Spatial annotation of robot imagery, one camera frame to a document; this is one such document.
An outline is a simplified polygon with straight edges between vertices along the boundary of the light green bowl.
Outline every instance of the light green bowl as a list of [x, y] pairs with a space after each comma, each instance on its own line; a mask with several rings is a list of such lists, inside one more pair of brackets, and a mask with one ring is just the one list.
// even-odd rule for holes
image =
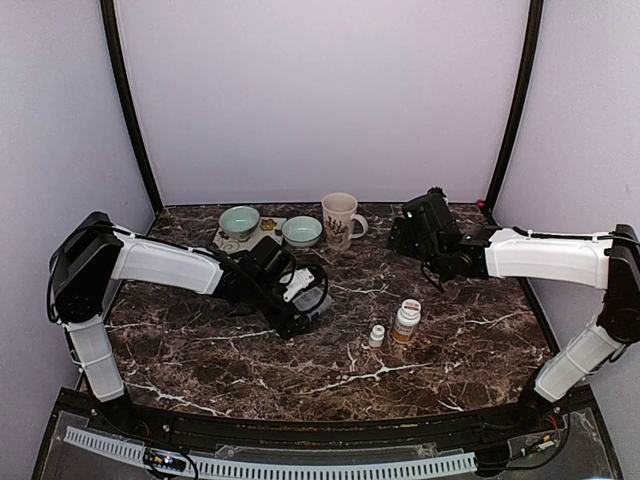
[[251, 207], [233, 207], [220, 215], [218, 223], [229, 238], [243, 242], [258, 228], [260, 213]]
[[320, 240], [322, 224], [312, 217], [293, 217], [282, 226], [282, 235], [292, 247], [312, 247]]

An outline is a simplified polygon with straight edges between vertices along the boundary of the brown marble surface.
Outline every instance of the brown marble surface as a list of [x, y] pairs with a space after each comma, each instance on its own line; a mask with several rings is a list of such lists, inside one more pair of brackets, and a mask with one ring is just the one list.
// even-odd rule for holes
[[[319, 205], [259, 205], [263, 216], [321, 217]], [[173, 207], [151, 234], [208, 246], [225, 207]], [[453, 206], [465, 227], [475, 206]], [[332, 308], [318, 329], [284, 341], [258, 315], [188, 291], [127, 283], [107, 326], [138, 404], [205, 415], [277, 420], [381, 420], [473, 410], [516, 400], [550, 357], [515, 280], [457, 279], [440, 294], [419, 262], [384, 248], [398, 205], [364, 204], [369, 233], [344, 253], [324, 240], [298, 259], [320, 262]], [[423, 305], [414, 339], [368, 347], [371, 327], [389, 328], [405, 298]]]

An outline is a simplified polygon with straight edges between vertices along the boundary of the white bottle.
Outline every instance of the white bottle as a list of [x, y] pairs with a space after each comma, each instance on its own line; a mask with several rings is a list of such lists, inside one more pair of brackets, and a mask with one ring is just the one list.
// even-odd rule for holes
[[382, 325], [374, 325], [369, 335], [369, 346], [378, 348], [382, 345], [382, 340], [384, 340], [384, 327]]
[[421, 309], [422, 306], [417, 300], [407, 299], [402, 302], [402, 306], [398, 309], [396, 323], [392, 332], [393, 339], [396, 342], [408, 343], [411, 340], [413, 331], [420, 322]]

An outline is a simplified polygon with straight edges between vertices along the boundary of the white vent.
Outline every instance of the white vent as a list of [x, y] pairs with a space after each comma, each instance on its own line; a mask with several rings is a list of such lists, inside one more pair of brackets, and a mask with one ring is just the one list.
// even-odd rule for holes
[[[75, 427], [67, 427], [64, 441], [104, 457], [144, 468], [142, 458], [145, 447], [141, 442], [118, 440]], [[198, 466], [200, 478], [211, 480], [421, 480], [476, 471], [473, 453], [409, 462], [319, 466], [269, 465], [190, 456]], [[167, 473], [175, 473], [157, 468]], [[194, 476], [190, 464], [183, 476]]]

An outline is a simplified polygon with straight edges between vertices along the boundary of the mug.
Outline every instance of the mug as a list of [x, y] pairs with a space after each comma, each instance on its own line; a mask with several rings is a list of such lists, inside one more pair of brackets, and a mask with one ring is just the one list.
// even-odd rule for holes
[[[356, 213], [357, 209], [358, 201], [347, 193], [332, 193], [322, 199], [322, 218], [329, 248], [345, 251], [351, 246], [351, 240], [367, 233], [369, 224]], [[356, 221], [362, 225], [360, 233], [353, 233]]]

